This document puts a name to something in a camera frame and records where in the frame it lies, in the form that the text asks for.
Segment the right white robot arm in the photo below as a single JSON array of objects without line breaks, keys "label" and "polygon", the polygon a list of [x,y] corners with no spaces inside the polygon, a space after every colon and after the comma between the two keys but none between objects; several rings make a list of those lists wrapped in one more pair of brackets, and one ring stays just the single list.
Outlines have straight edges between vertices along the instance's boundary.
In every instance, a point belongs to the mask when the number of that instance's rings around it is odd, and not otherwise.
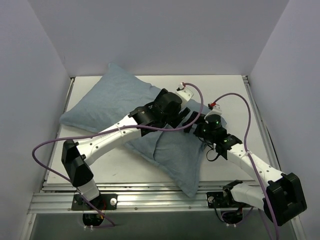
[{"label": "right white robot arm", "polygon": [[222,126],[221,116],[212,114],[205,117],[194,111],[191,117],[183,123],[184,132],[192,129],[189,124],[195,121],[194,135],[209,146],[215,147],[218,157],[235,164],[255,180],[259,186],[249,186],[241,180],[223,187],[222,200],[227,206],[244,203],[262,210],[268,219],[280,227],[303,213],[307,203],[301,181],[294,173],[284,172],[267,164],[257,155],[249,151],[235,135],[227,132]]}]

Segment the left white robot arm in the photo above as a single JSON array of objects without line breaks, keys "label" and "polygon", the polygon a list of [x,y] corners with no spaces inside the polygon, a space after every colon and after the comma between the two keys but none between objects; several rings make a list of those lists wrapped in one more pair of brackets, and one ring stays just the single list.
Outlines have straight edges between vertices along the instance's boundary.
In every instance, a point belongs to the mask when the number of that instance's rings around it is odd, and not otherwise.
[{"label": "left white robot arm", "polygon": [[83,196],[82,202],[88,209],[97,209],[103,201],[90,166],[104,154],[131,140],[163,130],[166,126],[176,128],[189,114],[186,104],[193,95],[184,85],[176,92],[163,88],[154,101],[136,107],[98,135],[64,141],[61,162],[70,183]]}]

